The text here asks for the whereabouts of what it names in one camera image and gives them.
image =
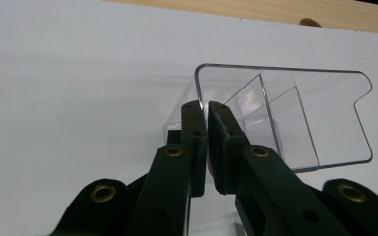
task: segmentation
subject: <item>hole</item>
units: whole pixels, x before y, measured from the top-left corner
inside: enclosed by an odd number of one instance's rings
[[[112,193],[112,191],[108,188],[103,188],[100,189],[99,191],[96,192],[96,197],[97,198],[106,198],[106,196],[109,196]]]
[[[310,210],[310,209],[304,210],[300,216],[302,217],[303,220],[311,222],[311,223],[316,223],[319,221],[318,214],[315,213],[315,211]]]
[[[315,21],[312,18],[304,18],[300,20],[299,24],[303,26],[309,26],[309,27],[320,27],[320,28],[322,27],[321,24],[319,24],[317,21]]]
[[[91,200],[95,203],[105,203],[116,194],[115,187],[111,185],[98,185],[91,192]]]
[[[168,156],[179,156],[183,153],[183,150],[179,147],[168,147],[164,152]]]
[[[367,197],[363,192],[350,184],[340,184],[337,186],[337,191],[346,199],[357,203],[362,203],[367,200]]]
[[[164,221],[167,218],[167,212],[164,209],[155,209],[150,212],[150,223],[157,224]]]
[[[250,152],[257,157],[266,157],[269,155],[269,152],[261,147],[252,147]]]

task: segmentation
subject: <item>clamp jaw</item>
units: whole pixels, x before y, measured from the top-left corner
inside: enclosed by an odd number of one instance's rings
[[[221,194],[236,195],[247,235],[378,235],[378,196],[349,180],[322,191],[302,183],[270,148],[251,145],[229,107],[209,103],[208,132],[199,101],[181,108],[148,174],[128,186],[90,183],[68,206],[52,236],[187,235],[190,201],[210,172]]]

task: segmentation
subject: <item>transparent acrylic tray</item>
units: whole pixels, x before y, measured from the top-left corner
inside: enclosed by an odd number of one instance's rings
[[[370,93],[356,71],[203,64],[163,127],[180,129],[180,106],[210,100],[234,113],[251,144],[274,149],[292,170],[368,162],[372,151],[355,108]]]

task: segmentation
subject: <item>white surface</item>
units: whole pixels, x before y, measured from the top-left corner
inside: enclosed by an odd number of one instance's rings
[[[128,184],[201,63],[360,70],[369,164],[300,174],[378,193],[378,34],[98,1],[0,2],[0,235],[45,235],[99,178]],[[233,197],[193,201],[192,235],[235,235]]]

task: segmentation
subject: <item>wooden table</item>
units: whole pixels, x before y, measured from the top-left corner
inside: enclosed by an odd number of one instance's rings
[[[302,21],[323,28],[378,32],[378,5],[353,0],[112,1],[271,22],[299,24]]]

